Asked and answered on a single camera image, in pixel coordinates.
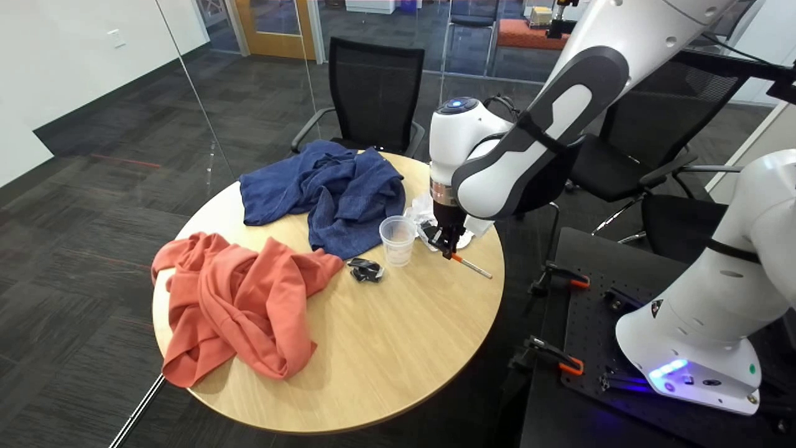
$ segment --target blue towel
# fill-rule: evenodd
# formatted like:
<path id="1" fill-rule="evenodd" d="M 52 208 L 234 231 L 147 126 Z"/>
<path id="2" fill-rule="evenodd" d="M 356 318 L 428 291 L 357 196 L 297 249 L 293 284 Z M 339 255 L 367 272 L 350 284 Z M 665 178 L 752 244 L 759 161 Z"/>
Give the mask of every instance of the blue towel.
<path id="1" fill-rule="evenodd" d="M 403 177 L 375 150 L 314 141 L 242 177 L 243 223 L 308 212 L 308 244 L 354 259 L 380 244 L 379 223 L 403 213 Z"/>

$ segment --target cup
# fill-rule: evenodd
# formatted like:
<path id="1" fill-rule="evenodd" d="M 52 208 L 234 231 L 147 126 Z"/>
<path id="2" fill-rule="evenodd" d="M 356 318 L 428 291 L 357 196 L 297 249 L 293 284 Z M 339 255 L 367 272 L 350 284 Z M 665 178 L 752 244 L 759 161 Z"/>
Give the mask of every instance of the cup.
<path id="1" fill-rule="evenodd" d="M 403 267 L 413 255 L 416 229 L 407 217 L 387 217 L 379 223 L 379 235 L 382 244 L 382 262 L 390 267 Z"/>

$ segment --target orange towel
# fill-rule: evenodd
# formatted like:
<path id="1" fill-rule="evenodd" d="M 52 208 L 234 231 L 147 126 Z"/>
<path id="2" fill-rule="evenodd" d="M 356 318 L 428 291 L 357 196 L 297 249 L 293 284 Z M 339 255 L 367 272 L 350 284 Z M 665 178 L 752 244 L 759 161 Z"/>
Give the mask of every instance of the orange towel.
<path id="1" fill-rule="evenodd" d="M 264 252 L 228 244 L 218 234 L 195 234 L 162 245 L 152 272 L 177 269 L 163 355 L 163 376 L 180 389 L 239 355 L 269 377 L 301 371 L 316 343 L 308 338 L 305 298 L 340 272 L 326 252 L 297 253 L 277 239 Z"/>

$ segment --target door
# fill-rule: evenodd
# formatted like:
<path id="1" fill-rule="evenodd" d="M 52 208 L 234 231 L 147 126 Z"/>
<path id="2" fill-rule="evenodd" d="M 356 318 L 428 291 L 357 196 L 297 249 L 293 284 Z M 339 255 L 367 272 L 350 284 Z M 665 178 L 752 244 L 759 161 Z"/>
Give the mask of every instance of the door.
<path id="1" fill-rule="evenodd" d="M 308 3 L 314 0 L 236 0 L 248 53 L 316 59 Z"/>

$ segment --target white machine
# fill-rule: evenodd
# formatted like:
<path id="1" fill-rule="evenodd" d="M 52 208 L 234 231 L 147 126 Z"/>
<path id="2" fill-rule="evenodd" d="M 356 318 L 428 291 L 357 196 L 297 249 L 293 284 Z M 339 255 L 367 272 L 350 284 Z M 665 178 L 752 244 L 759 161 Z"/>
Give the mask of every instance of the white machine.
<path id="1" fill-rule="evenodd" d="M 796 150 L 744 167 L 708 249 L 617 323 L 621 352 L 678 401 L 757 412 L 760 362 L 748 333 L 796 305 Z"/>
<path id="2" fill-rule="evenodd" d="M 540 170 L 600 111 L 732 5 L 595 0 L 515 121 L 478 100 L 445 102 L 431 121 L 433 244 L 450 255 L 466 213 L 510 217 L 534 193 L 527 183 Z M 748 165 L 712 249 L 658 298 L 619 318 L 619 347 L 656 394 L 747 415 L 759 408 L 760 366 L 747 335 L 796 305 L 793 198 L 796 150 Z"/>

